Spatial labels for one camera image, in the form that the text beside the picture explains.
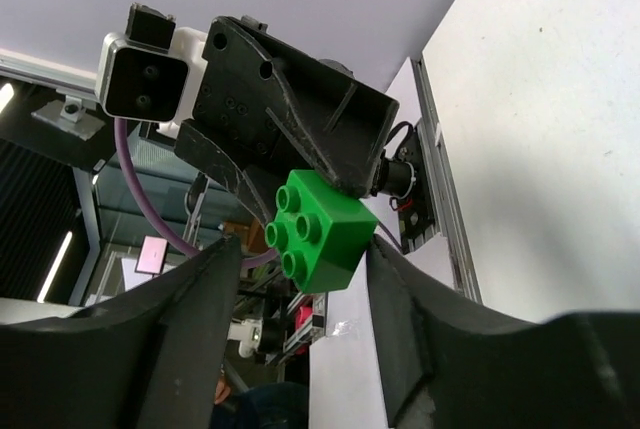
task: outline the metal bracket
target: metal bracket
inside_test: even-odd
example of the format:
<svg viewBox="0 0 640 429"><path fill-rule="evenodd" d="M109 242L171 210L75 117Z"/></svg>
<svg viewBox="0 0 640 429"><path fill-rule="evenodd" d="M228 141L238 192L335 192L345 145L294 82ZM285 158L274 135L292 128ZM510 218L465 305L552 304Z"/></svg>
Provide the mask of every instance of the metal bracket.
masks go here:
<svg viewBox="0 0 640 429"><path fill-rule="evenodd" d="M67 96L62 108L60 101L52 101L31 115L83 141L91 139L105 125L104 121L87 114L83 100L75 96Z"/></svg>
<svg viewBox="0 0 640 429"><path fill-rule="evenodd" d="M472 301L482 303L427 70L423 60L412 61L412 66L423 116L417 124L417 132L427 171L426 177L430 183L431 200L434 203L434 230L442 232L449 241L451 261L459 289L462 289L464 295Z"/></svg>
<svg viewBox="0 0 640 429"><path fill-rule="evenodd" d="M267 366L279 366L287 362L302 346L311 344L321 337L324 337L327 307L326 294L309 295L299 293L287 306L287 317L293 316L295 312L309 302L310 299L313 300L311 304L313 313L297 331L287 338L282 346L281 352L267 356Z"/></svg>

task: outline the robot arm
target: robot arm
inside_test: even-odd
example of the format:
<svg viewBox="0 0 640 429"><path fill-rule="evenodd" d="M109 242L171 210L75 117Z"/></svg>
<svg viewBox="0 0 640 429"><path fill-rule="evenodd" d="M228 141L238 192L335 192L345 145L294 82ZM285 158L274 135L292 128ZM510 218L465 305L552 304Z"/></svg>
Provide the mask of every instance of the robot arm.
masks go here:
<svg viewBox="0 0 640 429"><path fill-rule="evenodd" d="M96 92L108 114L157 124L263 225L293 169L355 198L413 185L406 164L390 171L383 156L398 103L251 18L218 17L206 35L134 4L126 32L105 39Z"/></svg>

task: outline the screw hole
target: screw hole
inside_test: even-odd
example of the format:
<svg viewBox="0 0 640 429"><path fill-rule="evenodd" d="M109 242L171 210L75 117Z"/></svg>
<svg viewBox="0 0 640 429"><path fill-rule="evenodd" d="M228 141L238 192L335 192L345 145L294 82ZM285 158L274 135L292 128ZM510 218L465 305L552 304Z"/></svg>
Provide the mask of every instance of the screw hole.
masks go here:
<svg viewBox="0 0 640 429"><path fill-rule="evenodd" d="M144 77L150 81L155 81L160 76L160 70L156 66L147 66L143 71Z"/></svg>
<svg viewBox="0 0 640 429"><path fill-rule="evenodd" d="M136 106L142 111L146 111L151 107L151 98L146 95L138 96L136 99Z"/></svg>
<svg viewBox="0 0 640 429"><path fill-rule="evenodd" d="M267 80L273 74L273 64L270 61L265 61L260 64L260 77Z"/></svg>
<svg viewBox="0 0 640 429"><path fill-rule="evenodd" d="M64 112L66 112L67 114L75 114L79 110L80 108L76 104L69 104L64 108Z"/></svg>
<svg viewBox="0 0 640 429"><path fill-rule="evenodd" d="M213 36L213 47L222 51L225 47L227 47L227 36L223 33L219 32L218 34Z"/></svg>

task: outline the ceiling light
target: ceiling light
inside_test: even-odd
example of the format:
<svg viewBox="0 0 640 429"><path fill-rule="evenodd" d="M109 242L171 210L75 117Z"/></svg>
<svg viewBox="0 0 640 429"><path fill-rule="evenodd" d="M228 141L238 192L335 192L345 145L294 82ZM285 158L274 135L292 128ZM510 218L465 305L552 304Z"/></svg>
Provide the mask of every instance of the ceiling light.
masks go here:
<svg viewBox="0 0 640 429"><path fill-rule="evenodd" d="M0 89L0 112L2 112L5 107L7 107L7 104L9 104L9 101L13 97L13 94L13 86L11 84L7 82L4 86L2 86L2 89Z"/></svg>
<svg viewBox="0 0 640 429"><path fill-rule="evenodd" d="M73 237L73 233L71 231L67 232L67 235L64 237L64 241L62 241L62 245L60 249L58 249L58 254L56 258L53 260L53 264L51 264L51 269L49 269L49 274L47 274L47 278L42 285L42 289L40 290L40 295L38 296L38 302L44 302L45 297L47 297L47 293L49 292L49 288L51 287L51 283L53 282L53 278L56 277L56 273L58 272L58 268L60 264L62 264L62 260L64 259L64 255L69 249L69 244L71 244L71 238Z"/></svg>

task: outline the purple cable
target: purple cable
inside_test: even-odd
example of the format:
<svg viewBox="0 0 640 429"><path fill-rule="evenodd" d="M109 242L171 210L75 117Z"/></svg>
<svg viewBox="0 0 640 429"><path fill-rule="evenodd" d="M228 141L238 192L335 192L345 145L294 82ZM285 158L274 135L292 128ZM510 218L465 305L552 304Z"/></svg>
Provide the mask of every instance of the purple cable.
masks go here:
<svg viewBox="0 0 640 429"><path fill-rule="evenodd" d="M395 236L393 235L393 233L391 232L391 230L390 230L387 226L385 226L383 223L381 223L380 221L378 221L378 227L379 227L380 229L382 229L382 232L384 232L384 233L387 235L387 237L388 237L389 239L391 239L391 242L392 242L392 243L393 243L393 245L396 247L396 249L398 250L398 252L399 252L400 254L402 254L402 244L400 244L400 243L398 242L398 240L395 238Z"/></svg>
<svg viewBox="0 0 640 429"><path fill-rule="evenodd" d="M133 161L131 160L129 143L127 141L127 121L125 119L119 117L116 118L114 122L114 133L116 139L116 152L120 159L122 174L124 175L127 186L129 186L129 190L138 204L138 207L140 207L140 211L144 217L146 217L153 228L158 231L158 234L164 237L169 244L185 254L187 257L193 257L198 254L200 251L196 247L193 247L178 234L173 232L167 223L162 220L160 215L151 205L151 201L149 201L147 195L144 193L144 189L142 188L142 185L140 185L140 180L138 179L133 167ZM242 260L242 268L251 269L262 266L263 264L275 259L277 255L278 253L275 249L269 249L259 256L247 257Z"/></svg>

